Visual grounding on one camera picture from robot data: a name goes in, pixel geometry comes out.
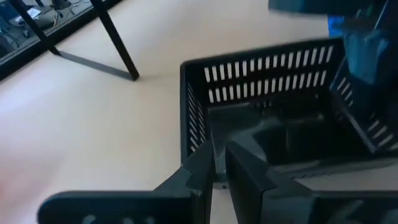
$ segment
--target black plastic basket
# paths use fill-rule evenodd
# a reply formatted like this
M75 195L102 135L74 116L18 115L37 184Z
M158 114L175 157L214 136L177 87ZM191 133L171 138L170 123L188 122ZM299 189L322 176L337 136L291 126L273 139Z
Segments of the black plastic basket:
M351 116L355 102L344 61L341 39L320 39L183 63L182 162L216 138L210 111L245 104L261 118L282 120L253 138L262 146L263 159L291 178L394 163L398 140L392 129L377 116L362 123ZM284 141L290 146L285 148ZM222 182L223 152L216 152L215 159Z

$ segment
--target white floor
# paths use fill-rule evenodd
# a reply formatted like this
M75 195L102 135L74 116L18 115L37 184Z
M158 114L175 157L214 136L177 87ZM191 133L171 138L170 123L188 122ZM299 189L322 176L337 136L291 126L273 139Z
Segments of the white floor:
M62 190L151 190L172 174L184 60L327 35L324 17L269 13L264 0L125 0L110 14L138 82L46 53L1 83L0 223L34 223ZM58 48L125 70L98 20ZM350 188L370 175L342 178ZM236 223L228 191L213 204L212 223Z

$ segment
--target metal frame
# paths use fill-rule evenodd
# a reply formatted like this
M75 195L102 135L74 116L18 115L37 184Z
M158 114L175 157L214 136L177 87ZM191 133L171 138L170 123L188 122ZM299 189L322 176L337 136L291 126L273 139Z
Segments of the metal frame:
M23 20L30 26L33 32L37 35L37 37L41 40L41 42L45 45L45 47L51 51L54 55L63 57L67 60L71 60L76 63L80 63L82 65L86 65L88 67L97 69L102 72L110 73L112 75L116 75L122 78L126 78L128 80L135 81L139 78L139 74L137 68L131 60L129 53L127 52L126 47L123 44L122 39L120 38L118 31L116 30L104 3L101 0L90 0L93 5L94 10L98 13L98 17L101 20L104 28L106 29L109 37L112 40L112 43L118 50L120 57L122 58L126 68L129 72L125 72L123 70L113 68L107 65L103 65L98 62L94 62L85 58L81 58L76 55L72 55L66 52L59 51L55 44L44 34L43 31L40 30L40 27L35 23L35 21L28 15L26 10L16 1L10 0L11 5L15 8L15 10L21 15Z

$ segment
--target basket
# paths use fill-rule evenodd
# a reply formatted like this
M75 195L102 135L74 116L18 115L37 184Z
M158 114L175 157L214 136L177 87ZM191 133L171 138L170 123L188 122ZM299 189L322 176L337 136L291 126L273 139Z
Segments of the basket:
M213 142L218 182L235 141L291 178L389 166L394 129L356 121L343 41L318 39L181 66L181 160Z

